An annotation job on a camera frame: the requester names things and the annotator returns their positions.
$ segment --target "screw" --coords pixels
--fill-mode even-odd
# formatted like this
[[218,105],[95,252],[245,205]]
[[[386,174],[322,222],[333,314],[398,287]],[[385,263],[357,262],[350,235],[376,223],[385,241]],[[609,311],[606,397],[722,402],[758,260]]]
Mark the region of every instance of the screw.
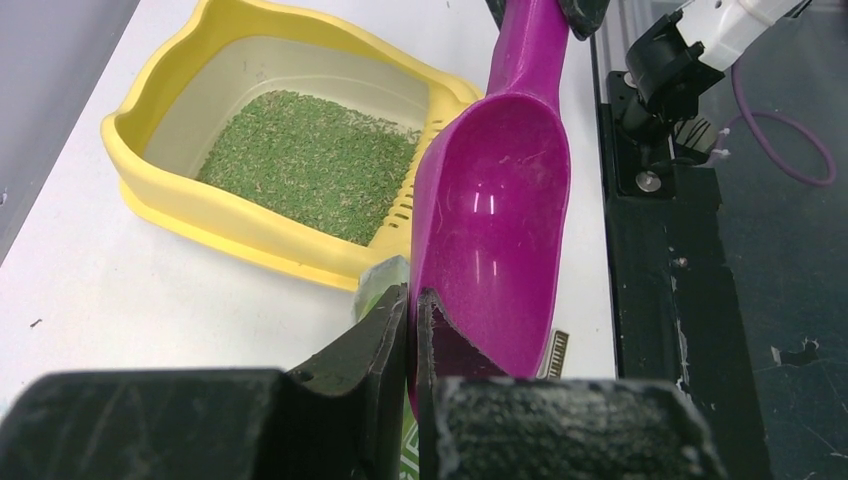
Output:
[[624,84],[630,88],[636,88],[636,82],[633,81],[633,75],[630,75],[630,72],[624,74]]
[[662,180],[654,172],[640,172],[636,175],[636,185],[645,193],[653,193],[662,187]]

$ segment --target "magenta plastic scoop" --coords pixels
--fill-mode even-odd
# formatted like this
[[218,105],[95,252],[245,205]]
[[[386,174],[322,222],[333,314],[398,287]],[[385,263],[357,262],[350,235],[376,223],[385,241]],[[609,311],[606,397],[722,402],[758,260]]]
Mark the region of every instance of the magenta plastic scoop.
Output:
[[551,330],[571,179],[567,42],[557,0],[509,0],[486,98],[434,139],[415,178],[413,322],[434,288],[457,329],[515,377],[536,375]]

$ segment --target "scoop handle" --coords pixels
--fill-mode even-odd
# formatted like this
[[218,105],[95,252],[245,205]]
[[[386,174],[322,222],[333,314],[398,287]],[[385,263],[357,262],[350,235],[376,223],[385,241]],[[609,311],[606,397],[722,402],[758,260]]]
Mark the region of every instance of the scoop handle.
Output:
[[559,113],[568,22],[557,0],[507,0],[486,93],[527,93]]

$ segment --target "litter scoop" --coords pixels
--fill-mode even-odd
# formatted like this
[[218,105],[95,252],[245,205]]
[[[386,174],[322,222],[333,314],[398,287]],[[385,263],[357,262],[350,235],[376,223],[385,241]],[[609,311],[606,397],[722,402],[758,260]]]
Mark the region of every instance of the litter scoop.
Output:
[[551,331],[571,179],[559,115],[568,32],[557,0],[506,2],[486,97],[434,139],[415,178],[412,322],[434,288],[513,377],[535,377]]

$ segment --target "table surface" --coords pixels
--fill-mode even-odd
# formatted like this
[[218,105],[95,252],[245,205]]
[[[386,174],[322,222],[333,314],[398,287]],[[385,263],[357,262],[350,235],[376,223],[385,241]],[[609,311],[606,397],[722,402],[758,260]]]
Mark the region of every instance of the table surface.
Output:
[[[848,478],[848,5],[831,4],[814,2],[769,31],[743,57],[741,81],[754,110],[815,132],[834,156],[836,182],[811,188],[789,178],[742,122],[725,144],[731,157],[716,166],[721,238],[775,478]],[[738,111],[727,85],[706,102],[719,125]],[[796,132],[768,120],[761,128],[795,168],[826,176]]]
[[[497,29],[483,1],[286,3],[344,18],[485,87]],[[291,368],[350,326],[350,293],[195,244],[141,220],[119,196],[100,121],[194,7],[140,1],[0,266],[0,416],[48,372]],[[590,46],[572,39],[560,90],[572,191],[554,325],[570,335],[564,376],[612,378],[594,88]]]

